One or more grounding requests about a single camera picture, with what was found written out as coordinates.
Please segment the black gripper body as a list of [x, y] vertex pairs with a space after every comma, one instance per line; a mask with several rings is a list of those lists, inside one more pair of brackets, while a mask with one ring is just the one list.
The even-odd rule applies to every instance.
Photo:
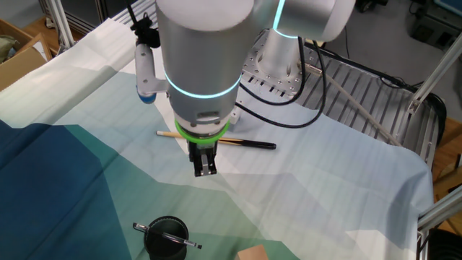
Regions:
[[217, 153], [217, 145], [218, 142], [197, 144], [188, 141], [189, 160], [194, 162], [195, 160], [200, 160], [202, 155], [206, 155], [209, 162], [214, 161]]

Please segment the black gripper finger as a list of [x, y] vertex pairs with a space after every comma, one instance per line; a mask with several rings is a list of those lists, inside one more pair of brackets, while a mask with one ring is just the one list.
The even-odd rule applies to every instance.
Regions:
[[213, 154], [195, 155], [193, 159], [194, 175], [196, 177], [210, 176], [217, 174]]

